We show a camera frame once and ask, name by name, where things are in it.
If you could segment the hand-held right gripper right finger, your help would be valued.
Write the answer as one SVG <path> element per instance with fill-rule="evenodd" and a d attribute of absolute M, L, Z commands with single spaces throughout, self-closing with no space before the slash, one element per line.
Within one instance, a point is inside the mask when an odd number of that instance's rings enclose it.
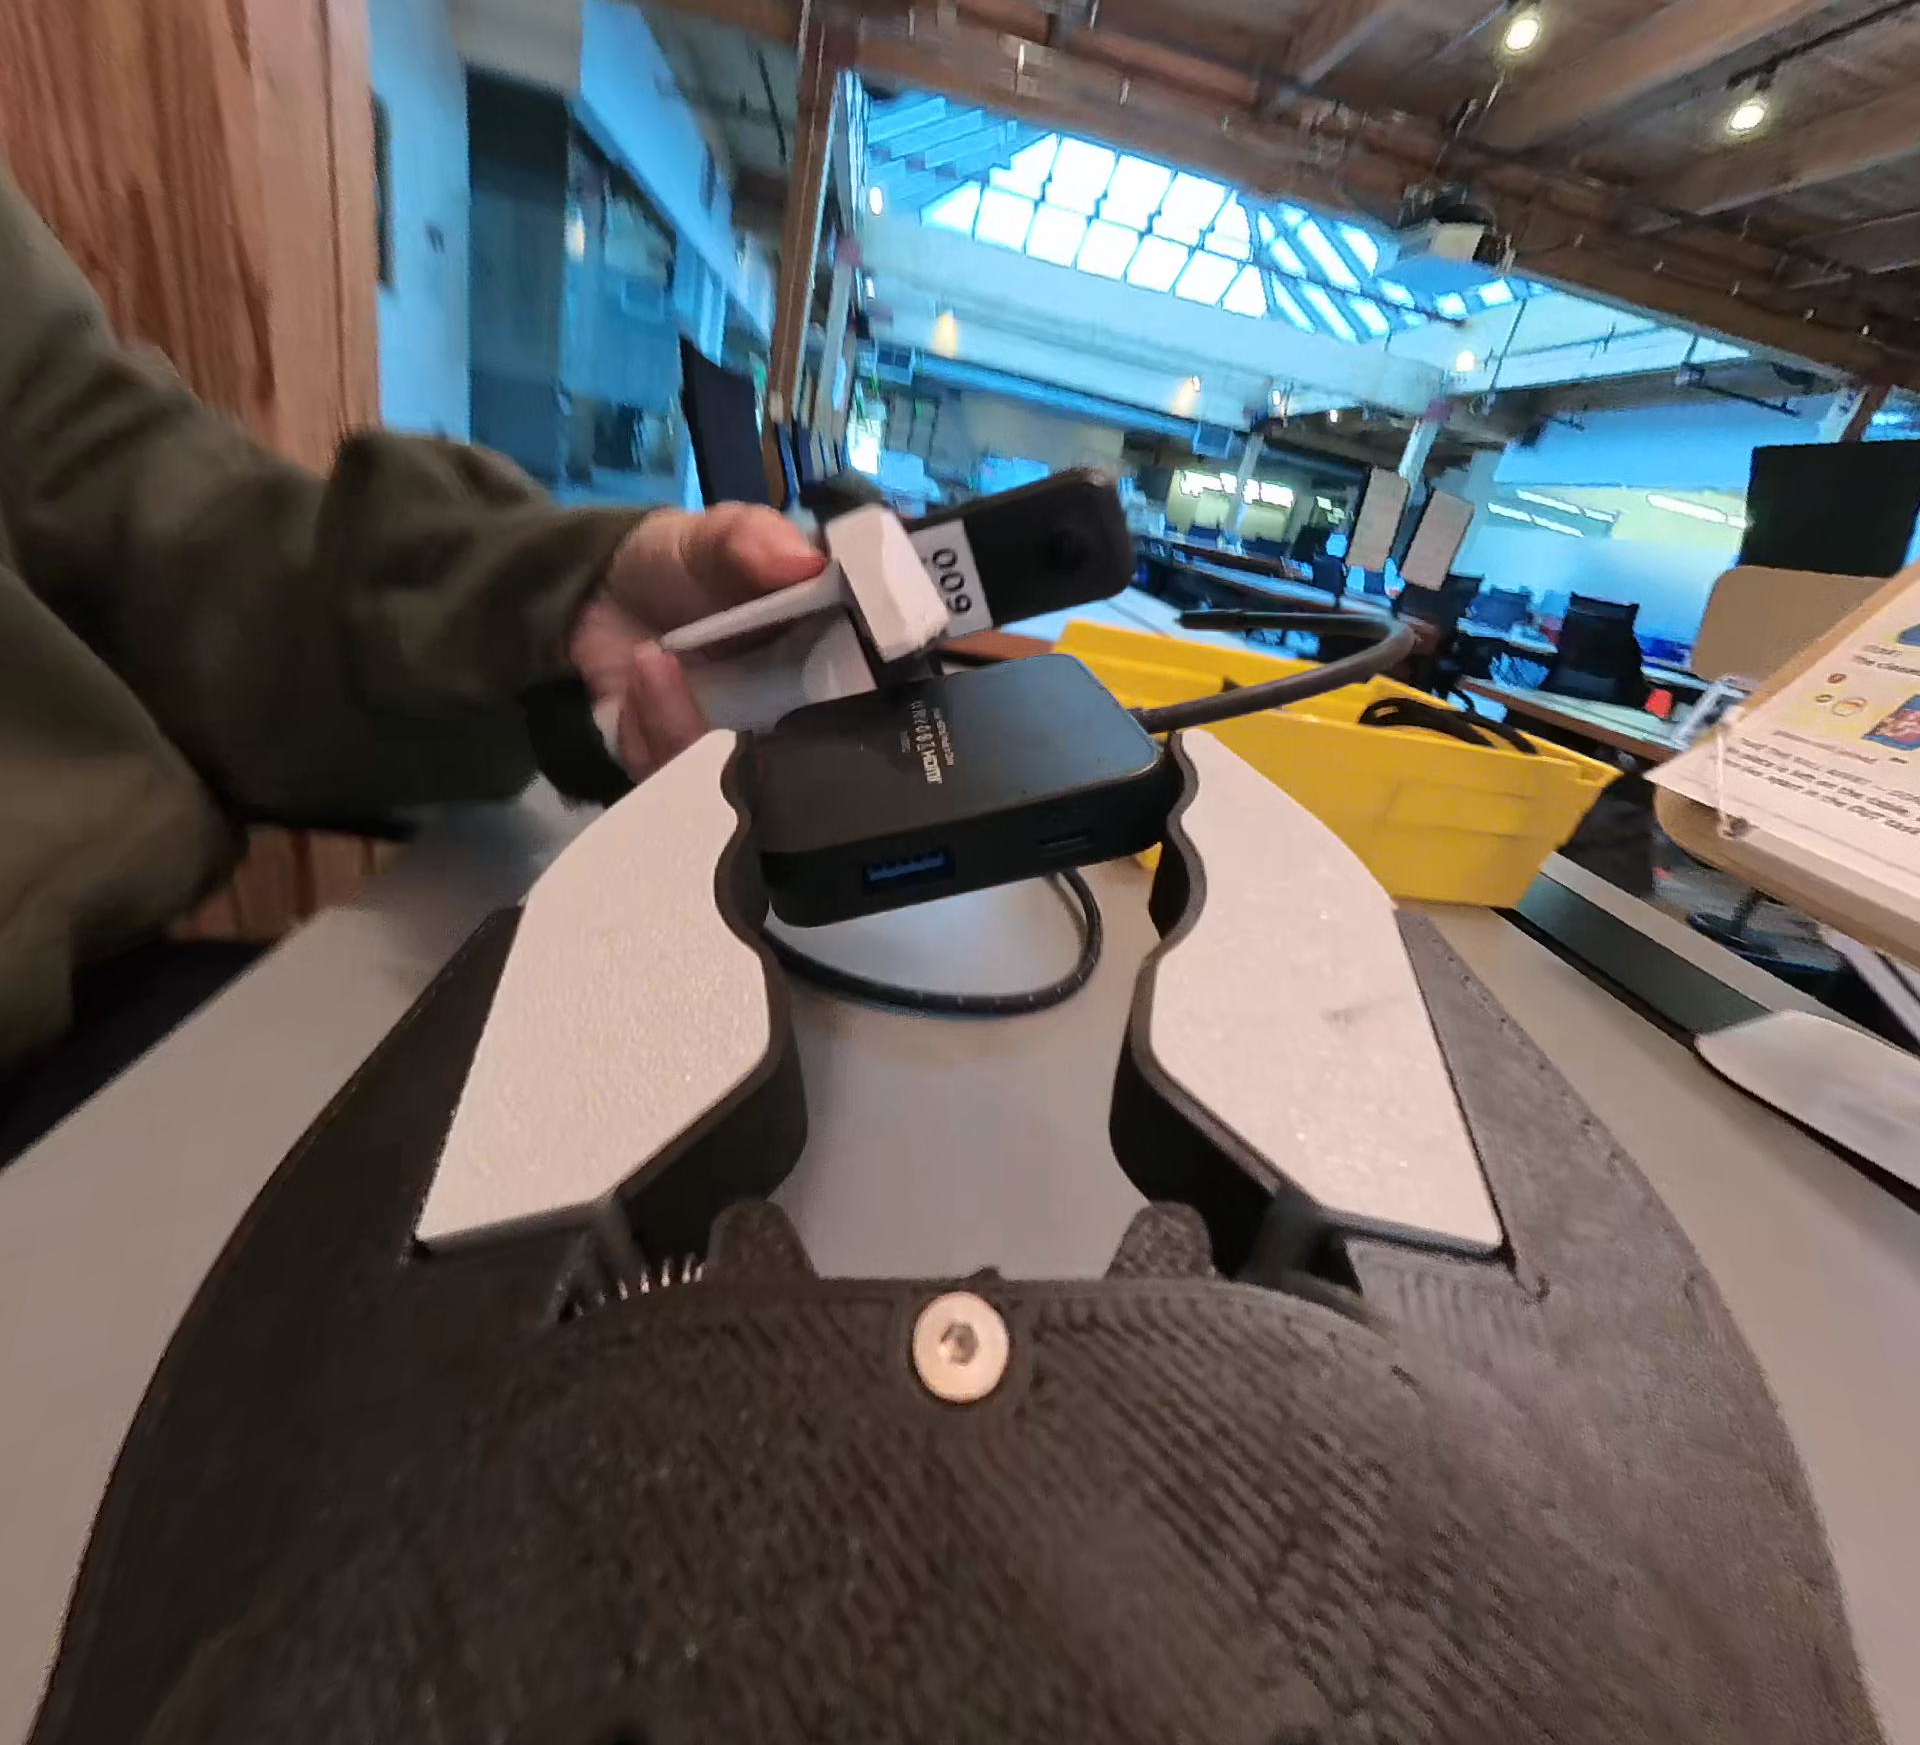
<path fill-rule="evenodd" d="M 1249 1255 L 1275 1204 L 1340 1240 L 1507 1244 L 1395 901 L 1326 824 L 1207 730 L 1179 797 L 1115 1086 L 1115 1156 L 1148 1202 Z"/>

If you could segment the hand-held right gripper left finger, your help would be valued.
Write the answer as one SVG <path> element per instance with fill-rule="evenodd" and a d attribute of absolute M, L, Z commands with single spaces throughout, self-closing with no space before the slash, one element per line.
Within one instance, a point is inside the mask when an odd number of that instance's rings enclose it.
<path fill-rule="evenodd" d="M 792 1006 L 743 784 L 712 730 L 587 824 L 527 893 L 415 1237 L 585 1229 L 710 1253 L 804 1156 Z"/>

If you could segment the black usb hub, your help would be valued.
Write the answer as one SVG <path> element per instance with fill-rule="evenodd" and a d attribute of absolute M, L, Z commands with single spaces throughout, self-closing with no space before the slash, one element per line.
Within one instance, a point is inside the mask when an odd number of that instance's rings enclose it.
<path fill-rule="evenodd" d="M 1183 794 L 1165 745 L 1058 652 L 799 709 L 745 763 L 772 916 L 803 929 L 1150 851 Z"/>

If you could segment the person's left forearm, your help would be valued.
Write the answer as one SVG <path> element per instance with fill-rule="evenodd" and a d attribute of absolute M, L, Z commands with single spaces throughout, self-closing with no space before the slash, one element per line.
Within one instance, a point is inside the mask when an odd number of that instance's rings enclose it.
<path fill-rule="evenodd" d="M 197 910 L 250 823 L 517 799 L 529 705 L 629 509 L 475 447 L 272 454 L 115 330 L 2 196 L 2 1048 L 64 1038 L 85 968 Z"/>

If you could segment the grey desk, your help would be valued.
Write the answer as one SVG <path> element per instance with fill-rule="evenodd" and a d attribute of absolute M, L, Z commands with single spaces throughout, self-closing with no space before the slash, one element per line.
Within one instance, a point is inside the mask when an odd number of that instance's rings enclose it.
<path fill-rule="evenodd" d="M 228 1234 L 455 947 L 579 824 L 540 787 L 431 826 L 4 1169 L 4 1741 L 34 1729 L 109 1476 Z M 795 995 L 810 1140 L 780 1202 L 816 1263 L 1106 1263 L 1138 1204 L 1109 1099 L 1155 931 L 1138 868 L 1091 882 L 1106 949 L 1055 1014 L 941 1021 Z M 1800 1454 L 1885 1735 L 1917 1741 L 1917 1212 L 1537 931 L 1421 916 L 1689 1234 Z"/>

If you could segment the person's left hand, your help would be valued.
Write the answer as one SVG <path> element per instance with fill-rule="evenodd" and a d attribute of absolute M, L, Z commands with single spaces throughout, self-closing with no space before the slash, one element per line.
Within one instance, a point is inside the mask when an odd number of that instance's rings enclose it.
<path fill-rule="evenodd" d="M 683 663 L 663 649 L 671 630 L 814 581 L 824 554 L 786 517 L 748 504 L 641 519 L 566 638 L 566 652 L 601 714 L 613 752 L 644 781 L 709 732 Z"/>

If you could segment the yellow plastic bin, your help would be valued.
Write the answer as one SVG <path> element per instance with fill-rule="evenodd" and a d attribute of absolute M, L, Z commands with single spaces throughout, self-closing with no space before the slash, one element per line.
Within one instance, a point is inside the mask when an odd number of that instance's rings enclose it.
<path fill-rule="evenodd" d="M 1398 901 L 1516 906 L 1621 770 L 1532 732 L 1479 743 L 1400 720 L 1382 701 L 1441 712 L 1388 677 L 1215 724 L 1255 770 L 1329 824 Z"/>

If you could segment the white paddle-shaped board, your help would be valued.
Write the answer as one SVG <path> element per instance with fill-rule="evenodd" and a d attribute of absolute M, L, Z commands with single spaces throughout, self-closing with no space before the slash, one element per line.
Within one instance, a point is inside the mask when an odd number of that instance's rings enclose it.
<path fill-rule="evenodd" d="M 1847 1021 L 1762 1014 L 1693 1039 L 1698 1060 L 1802 1131 L 1918 1190 L 1918 1061 Z"/>

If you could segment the brown cardboard sheet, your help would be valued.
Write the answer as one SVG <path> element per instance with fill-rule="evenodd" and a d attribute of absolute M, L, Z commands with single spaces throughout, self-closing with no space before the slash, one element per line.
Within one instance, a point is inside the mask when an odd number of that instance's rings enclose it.
<path fill-rule="evenodd" d="M 1779 675 L 1875 596 L 1886 581 L 1739 565 L 1712 584 L 1691 671 L 1753 686 Z"/>

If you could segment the black monitor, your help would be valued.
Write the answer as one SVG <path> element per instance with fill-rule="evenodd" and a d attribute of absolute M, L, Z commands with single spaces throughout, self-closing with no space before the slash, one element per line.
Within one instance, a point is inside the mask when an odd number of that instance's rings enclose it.
<path fill-rule="evenodd" d="M 1740 566 L 1891 579 L 1917 536 L 1918 441 L 1761 447 L 1745 517 Z"/>

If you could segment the wooden pillar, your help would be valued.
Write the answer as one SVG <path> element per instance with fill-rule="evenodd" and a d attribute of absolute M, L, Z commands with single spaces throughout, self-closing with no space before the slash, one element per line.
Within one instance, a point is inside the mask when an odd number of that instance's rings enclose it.
<path fill-rule="evenodd" d="M 317 474 L 376 409 L 369 0 L 4 0 L 4 177 L 207 406 Z"/>

